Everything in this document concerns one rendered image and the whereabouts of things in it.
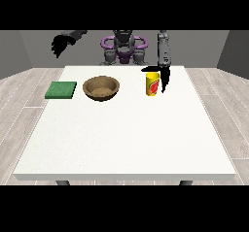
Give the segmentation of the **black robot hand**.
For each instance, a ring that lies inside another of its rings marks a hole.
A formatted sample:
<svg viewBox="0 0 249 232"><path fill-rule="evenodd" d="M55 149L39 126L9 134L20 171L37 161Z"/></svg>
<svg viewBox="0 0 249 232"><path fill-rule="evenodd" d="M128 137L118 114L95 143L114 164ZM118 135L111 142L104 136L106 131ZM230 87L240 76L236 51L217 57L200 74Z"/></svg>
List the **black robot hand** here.
<svg viewBox="0 0 249 232"><path fill-rule="evenodd" d="M57 35L52 41L52 51L56 57L59 57L61 53L67 48L68 45L73 46L76 40L67 35Z"/></svg>
<svg viewBox="0 0 249 232"><path fill-rule="evenodd" d="M165 91L166 86L169 83L170 76L170 66L147 66L142 69L142 72L160 72L160 80L161 80L161 92Z"/></svg>

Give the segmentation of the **yellow cup with melon print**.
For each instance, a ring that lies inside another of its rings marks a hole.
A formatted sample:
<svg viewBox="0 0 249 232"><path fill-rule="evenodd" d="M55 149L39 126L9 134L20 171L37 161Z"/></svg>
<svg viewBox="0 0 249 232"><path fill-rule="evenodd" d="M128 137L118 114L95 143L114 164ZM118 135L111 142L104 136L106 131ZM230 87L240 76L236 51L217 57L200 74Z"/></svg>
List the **yellow cup with melon print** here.
<svg viewBox="0 0 249 232"><path fill-rule="evenodd" d="M146 74L146 94L155 96L158 92L160 83L160 74L157 72L149 72Z"/></svg>

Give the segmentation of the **green square pad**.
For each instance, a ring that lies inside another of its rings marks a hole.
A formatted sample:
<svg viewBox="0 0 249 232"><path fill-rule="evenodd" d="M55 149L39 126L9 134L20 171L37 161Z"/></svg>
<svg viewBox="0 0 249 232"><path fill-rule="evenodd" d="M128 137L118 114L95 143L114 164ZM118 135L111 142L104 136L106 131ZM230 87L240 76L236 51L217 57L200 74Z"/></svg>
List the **green square pad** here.
<svg viewBox="0 0 249 232"><path fill-rule="evenodd" d="M46 99L71 99L76 82L52 82L45 94Z"/></svg>

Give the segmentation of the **brown wooden bowl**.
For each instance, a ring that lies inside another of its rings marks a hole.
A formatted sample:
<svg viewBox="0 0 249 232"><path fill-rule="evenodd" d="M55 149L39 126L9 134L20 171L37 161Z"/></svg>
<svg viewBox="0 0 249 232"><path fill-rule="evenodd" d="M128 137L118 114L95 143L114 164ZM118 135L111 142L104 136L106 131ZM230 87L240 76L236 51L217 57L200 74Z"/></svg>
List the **brown wooden bowl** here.
<svg viewBox="0 0 249 232"><path fill-rule="evenodd" d="M93 101L108 101L119 91L120 83L108 76L97 76L88 79L83 84L85 95Z"/></svg>

